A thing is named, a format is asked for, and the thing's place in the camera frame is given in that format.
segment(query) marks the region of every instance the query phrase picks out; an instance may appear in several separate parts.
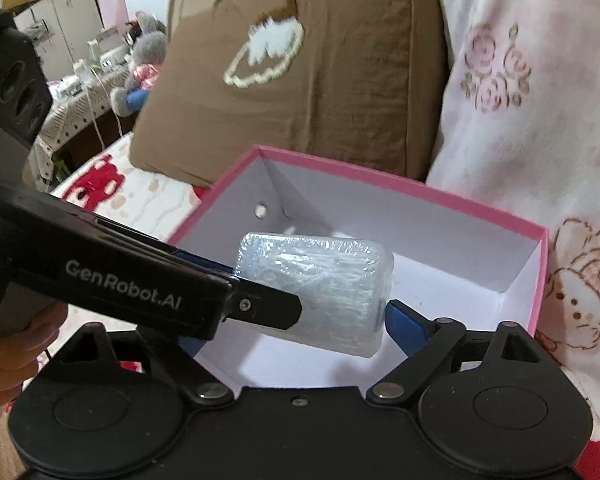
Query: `box hole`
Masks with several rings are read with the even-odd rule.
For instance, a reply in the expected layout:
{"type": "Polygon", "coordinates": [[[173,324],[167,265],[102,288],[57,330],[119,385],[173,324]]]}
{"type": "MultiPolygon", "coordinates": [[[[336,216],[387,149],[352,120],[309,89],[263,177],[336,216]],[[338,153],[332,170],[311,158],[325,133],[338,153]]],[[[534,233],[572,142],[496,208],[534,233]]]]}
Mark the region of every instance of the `box hole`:
{"type": "Polygon", "coordinates": [[[256,218],[262,220],[267,216],[267,205],[264,202],[259,202],[256,206],[256,218]]]}

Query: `human hand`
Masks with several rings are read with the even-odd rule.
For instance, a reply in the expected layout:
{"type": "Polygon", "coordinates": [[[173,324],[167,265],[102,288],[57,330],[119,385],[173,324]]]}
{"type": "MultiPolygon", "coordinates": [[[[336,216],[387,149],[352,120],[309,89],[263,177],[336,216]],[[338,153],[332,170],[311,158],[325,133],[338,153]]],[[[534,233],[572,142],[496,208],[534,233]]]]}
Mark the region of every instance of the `human hand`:
{"type": "Polygon", "coordinates": [[[22,383],[38,374],[38,356],[58,338],[67,314],[65,303],[55,303],[26,330],[0,337],[0,406],[19,396],[22,383]]]}

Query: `table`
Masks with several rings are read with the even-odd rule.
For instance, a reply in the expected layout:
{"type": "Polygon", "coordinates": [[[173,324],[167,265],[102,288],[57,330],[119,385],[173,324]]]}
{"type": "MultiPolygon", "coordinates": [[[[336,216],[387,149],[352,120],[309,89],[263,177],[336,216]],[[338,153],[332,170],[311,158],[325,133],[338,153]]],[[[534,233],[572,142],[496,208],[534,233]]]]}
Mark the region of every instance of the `table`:
{"type": "MultiPolygon", "coordinates": [[[[116,86],[124,86],[128,76],[128,66],[120,66],[100,77],[104,88],[99,82],[89,86],[89,98],[95,118],[111,110],[109,93],[116,86]]],[[[82,91],[54,104],[36,137],[29,153],[28,167],[25,168],[25,171],[30,171],[30,178],[37,190],[50,190],[54,176],[54,155],[92,123],[93,116],[86,92],[82,91]]]]}

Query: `plastic-wrapped block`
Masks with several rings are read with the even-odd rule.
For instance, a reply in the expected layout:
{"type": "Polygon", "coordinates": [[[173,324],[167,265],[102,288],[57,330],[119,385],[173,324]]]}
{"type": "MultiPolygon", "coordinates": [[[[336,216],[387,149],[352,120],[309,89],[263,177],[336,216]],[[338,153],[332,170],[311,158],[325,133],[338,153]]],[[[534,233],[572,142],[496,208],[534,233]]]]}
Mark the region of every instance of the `plastic-wrapped block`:
{"type": "Polygon", "coordinates": [[[393,254],[375,242],[253,233],[242,239],[235,267],[239,276],[297,294],[302,303],[291,329],[252,328],[362,357],[380,348],[393,270],[393,254]]]}

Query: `stuffed toy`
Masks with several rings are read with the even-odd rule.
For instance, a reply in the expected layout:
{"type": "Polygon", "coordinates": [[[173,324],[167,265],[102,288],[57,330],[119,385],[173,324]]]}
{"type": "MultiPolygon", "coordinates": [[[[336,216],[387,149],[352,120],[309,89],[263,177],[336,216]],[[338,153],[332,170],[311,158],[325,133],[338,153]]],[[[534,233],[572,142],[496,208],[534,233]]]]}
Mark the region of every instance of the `stuffed toy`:
{"type": "Polygon", "coordinates": [[[166,27],[153,16],[138,12],[127,41],[133,44],[131,74],[125,87],[114,88],[109,96],[111,109],[119,117],[139,111],[158,80],[167,51],[166,27]]]}

